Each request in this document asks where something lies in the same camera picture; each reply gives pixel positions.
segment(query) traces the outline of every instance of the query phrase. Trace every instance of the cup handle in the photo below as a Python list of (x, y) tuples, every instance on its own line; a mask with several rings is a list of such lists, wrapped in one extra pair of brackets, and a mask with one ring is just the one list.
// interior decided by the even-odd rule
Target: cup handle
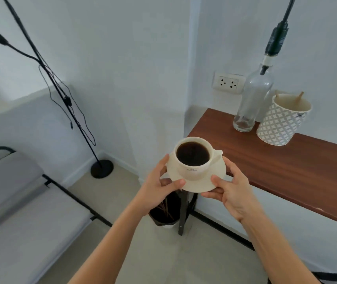
[(212, 158), (211, 165), (220, 160), (222, 157), (222, 150), (214, 150), (213, 154), (214, 156)]

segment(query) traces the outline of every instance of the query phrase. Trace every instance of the black coffee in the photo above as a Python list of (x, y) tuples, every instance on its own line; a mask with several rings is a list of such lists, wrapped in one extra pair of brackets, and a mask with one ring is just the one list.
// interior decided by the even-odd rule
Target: black coffee
[(200, 166), (209, 161), (209, 152), (200, 143), (185, 142), (176, 150), (176, 157), (186, 165)]

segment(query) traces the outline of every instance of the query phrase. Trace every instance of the hand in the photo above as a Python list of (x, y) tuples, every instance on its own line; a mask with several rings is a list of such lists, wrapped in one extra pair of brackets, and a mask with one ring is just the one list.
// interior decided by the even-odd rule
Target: hand
[(233, 174), (233, 180), (226, 181), (212, 175), (211, 181), (216, 188), (201, 193), (202, 196), (221, 201), (229, 213), (239, 222), (247, 215), (263, 212), (261, 204), (255, 197), (247, 177), (239, 170), (235, 163), (223, 156), (226, 166)]
[(143, 215), (148, 214), (150, 210), (158, 206), (171, 192), (185, 185), (184, 179), (178, 179), (174, 182), (169, 178), (159, 179), (167, 172), (166, 163), (169, 158), (169, 155), (166, 154), (158, 162), (132, 201), (142, 211)]

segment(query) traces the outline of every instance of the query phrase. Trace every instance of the floor lamp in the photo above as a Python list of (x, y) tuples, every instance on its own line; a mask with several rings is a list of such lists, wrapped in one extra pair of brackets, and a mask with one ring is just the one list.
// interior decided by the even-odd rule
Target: floor lamp
[[(86, 140), (89, 148), (91, 149), (92, 154), (94, 155), (94, 157), (96, 159), (96, 162), (91, 167), (91, 175), (93, 177), (95, 177), (95, 178), (104, 178), (104, 177), (108, 176), (113, 171), (113, 163), (110, 160), (105, 160), (105, 159), (99, 160), (99, 158), (96, 156), (96, 154), (95, 154), (95, 152), (94, 152), (94, 150), (91, 147), (91, 144), (89, 142), (88, 135), (83, 130), (81, 124), (79, 123), (79, 121), (75, 117), (74, 110), (72, 108), (73, 104), (72, 104), (72, 101), (71, 101), (71, 100), (73, 100), (75, 102), (75, 100), (72, 98), (71, 93), (70, 93), (71, 98), (68, 95), (66, 95), (65, 91), (61, 88), (60, 84), (55, 79), (55, 78), (58, 78), (58, 77), (54, 74), (54, 72), (48, 66), (47, 62), (43, 59), (43, 57), (41, 56), (41, 54), (38, 52), (36, 46), (34, 45), (34, 43), (32, 42), (31, 38), (29, 37), (29, 35), (28, 35), (28, 33), (27, 33), (24, 25), (21, 23), (21, 20), (18, 17), (18, 15), (16, 14), (14, 8), (12, 7), (12, 5), (9, 3), (8, 0), (4, 0), (4, 2), (7, 5), (8, 9), (10, 10), (10, 12), (11, 12), (13, 18), (15, 19), (16, 23), (18, 24), (19, 28), (23, 32), (23, 34), (24, 34), (25, 38), (27, 39), (28, 43), (32, 47), (33, 52), (36, 55), (36, 57), (30, 56), (30, 55), (28, 55), (28, 54), (20, 51), (19, 49), (15, 48), (1, 34), (0, 34), (0, 44), (2, 44), (4, 46), (7, 46), (7, 47), (10, 47), (10, 48), (14, 49), (16, 52), (22, 54), (23, 56), (35, 60), (39, 64), (39, 68), (40, 67), (43, 68), (43, 70), (47, 73), (50, 81), (54, 85), (54, 88), (58, 92), (58, 95), (61, 97), (63, 103), (65, 104), (68, 112), (71, 115), (71, 118), (74, 120), (74, 122), (76, 123), (77, 127), (79, 128), (81, 134), (85, 138), (85, 140)], [(68, 114), (66, 113), (66, 111), (63, 108), (62, 108), (62, 110), (65, 112), (65, 114), (67, 115), (67, 117), (70, 119), (70, 117), (68, 116)]]

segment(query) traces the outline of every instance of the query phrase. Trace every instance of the left hand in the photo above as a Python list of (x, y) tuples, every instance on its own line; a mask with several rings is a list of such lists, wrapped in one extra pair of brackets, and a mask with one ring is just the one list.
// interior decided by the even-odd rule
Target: left hand
[(181, 189), (185, 185), (184, 179), (172, 182), (168, 178), (159, 179), (167, 172), (166, 163), (169, 160), (166, 154), (157, 166), (146, 177), (146, 181), (133, 199), (133, 203), (141, 210), (143, 215), (149, 213), (154, 207), (158, 206), (171, 192)]

